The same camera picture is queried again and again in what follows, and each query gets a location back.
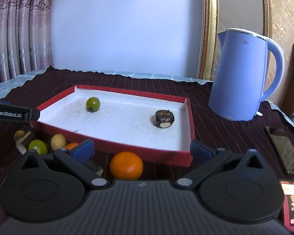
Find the ribbed gray surface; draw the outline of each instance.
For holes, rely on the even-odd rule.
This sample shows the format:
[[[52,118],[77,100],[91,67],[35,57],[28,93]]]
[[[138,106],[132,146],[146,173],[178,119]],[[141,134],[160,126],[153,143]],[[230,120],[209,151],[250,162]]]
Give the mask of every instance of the ribbed gray surface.
[[[231,224],[214,217],[193,192],[169,181],[116,181],[92,191],[73,214],[44,224],[9,218],[0,235],[289,235],[276,220],[257,225]]]

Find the kettle handle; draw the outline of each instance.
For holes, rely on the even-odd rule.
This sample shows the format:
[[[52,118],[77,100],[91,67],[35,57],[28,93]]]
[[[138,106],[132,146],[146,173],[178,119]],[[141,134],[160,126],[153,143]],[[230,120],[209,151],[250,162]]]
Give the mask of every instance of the kettle handle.
[[[267,41],[268,50],[272,52],[276,59],[277,69],[276,69],[276,75],[274,76],[273,82],[270,85],[270,87],[267,89],[267,91],[264,92],[262,95],[260,102],[268,99],[270,95],[272,95],[279,87],[283,73],[284,73],[284,54],[283,49],[281,46],[276,43],[274,40],[270,39],[269,37],[265,37]]]

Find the kettle lid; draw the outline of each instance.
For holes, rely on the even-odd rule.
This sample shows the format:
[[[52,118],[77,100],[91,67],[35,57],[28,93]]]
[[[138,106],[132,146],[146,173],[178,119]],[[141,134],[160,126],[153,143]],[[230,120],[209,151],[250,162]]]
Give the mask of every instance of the kettle lid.
[[[228,28],[226,29],[226,32],[227,31],[235,31],[235,32],[239,32],[239,33],[245,33],[245,34],[249,34],[249,35],[252,35],[252,36],[255,36],[255,37],[258,37],[262,40],[266,40],[265,36],[262,36],[260,34],[257,34],[255,32],[252,32],[252,31],[249,31],[249,30],[246,30],[246,29],[240,29],[240,28]]]

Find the white backdrop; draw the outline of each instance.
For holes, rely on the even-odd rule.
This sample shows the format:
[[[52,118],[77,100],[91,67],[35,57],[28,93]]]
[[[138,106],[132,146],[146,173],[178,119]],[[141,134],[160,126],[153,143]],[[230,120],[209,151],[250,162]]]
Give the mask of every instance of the white backdrop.
[[[197,77],[203,0],[53,0],[54,66]]]

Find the floral curtain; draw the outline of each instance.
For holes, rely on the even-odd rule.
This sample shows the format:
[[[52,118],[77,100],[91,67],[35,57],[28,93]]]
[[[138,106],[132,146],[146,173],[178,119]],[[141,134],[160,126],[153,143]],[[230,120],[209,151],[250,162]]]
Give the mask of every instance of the floral curtain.
[[[0,0],[0,82],[53,66],[52,0]]]

